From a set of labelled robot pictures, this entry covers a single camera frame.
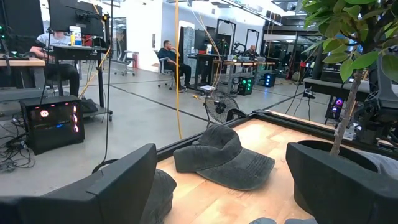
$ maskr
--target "tree trunk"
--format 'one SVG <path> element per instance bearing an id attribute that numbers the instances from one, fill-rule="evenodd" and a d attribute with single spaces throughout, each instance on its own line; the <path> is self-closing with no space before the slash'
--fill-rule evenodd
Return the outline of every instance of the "tree trunk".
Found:
<path id="1" fill-rule="evenodd" d="M 357 70 L 354 74 L 354 82 L 351 87 L 348 95 L 348 99 L 346 101 L 346 108 L 344 109 L 344 114 L 341 117 L 341 122 L 338 124 L 337 129 L 335 131 L 335 142 L 333 143 L 333 147 L 331 148 L 330 154 L 337 156 L 340 153 L 340 145 L 343 140 L 344 132 L 346 131 L 346 127 L 351 119 L 351 112 L 355 104 L 355 96 L 358 91 L 358 87 L 361 84 L 362 79 L 362 70 Z"/>

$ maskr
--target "white t-shirt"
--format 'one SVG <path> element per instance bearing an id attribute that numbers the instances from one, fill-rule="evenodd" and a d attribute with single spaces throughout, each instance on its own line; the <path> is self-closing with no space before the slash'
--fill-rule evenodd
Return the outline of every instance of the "white t-shirt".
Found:
<path id="1" fill-rule="evenodd" d="M 38 41 L 41 43 L 45 44 L 47 47 L 49 47 L 49 34 L 42 34 L 38 36 L 37 38 Z M 63 38 L 55 38 L 53 34 L 50 36 L 50 45 L 66 45 L 68 46 L 70 44 L 70 37 L 69 36 L 64 36 Z M 55 63 L 54 60 L 50 59 L 49 63 Z M 69 63 L 73 65 L 72 60 L 60 60 L 60 63 Z"/>

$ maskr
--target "black padded block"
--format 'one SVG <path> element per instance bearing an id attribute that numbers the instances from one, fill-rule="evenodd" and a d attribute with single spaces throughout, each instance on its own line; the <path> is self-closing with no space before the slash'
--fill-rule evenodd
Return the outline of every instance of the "black padded block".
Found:
<path id="1" fill-rule="evenodd" d="M 398 181 L 298 143 L 286 161 L 318 223 L 397 223 Z"/>

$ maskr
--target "wooden floor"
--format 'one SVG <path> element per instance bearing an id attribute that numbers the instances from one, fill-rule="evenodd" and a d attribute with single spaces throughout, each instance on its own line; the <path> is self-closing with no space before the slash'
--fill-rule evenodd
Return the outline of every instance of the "wooden floor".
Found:
<path id="1" fill-rule="evenodd" d="M 157 165 L 177 182 L 173 207 L 165 223 L 248 224 L 260 217 L 284 223 L 288 218 L 311 218 L 294 202 L 293 178 L 285 152 L 288 142 L 318 138 L 255 119 L 234 130 L 239 134 L 243 147 L 275 159 L 269 180 L 259 190 L 231 190 L 194 173 L 177 173 L 174 158 L 170 157 Z"/>

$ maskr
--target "cap brim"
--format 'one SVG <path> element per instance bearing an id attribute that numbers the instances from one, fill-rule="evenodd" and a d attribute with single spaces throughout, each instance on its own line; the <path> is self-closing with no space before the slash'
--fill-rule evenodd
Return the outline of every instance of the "cap brim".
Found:
<path id="1" fill-rule="evenodd" d="M 229 162 L 218 167 L 199 170 L 197 174 L 217 184 L 236 190 L 254 190 L 268 179 L 275 160 L 265 155 L 242 149 Z"/>

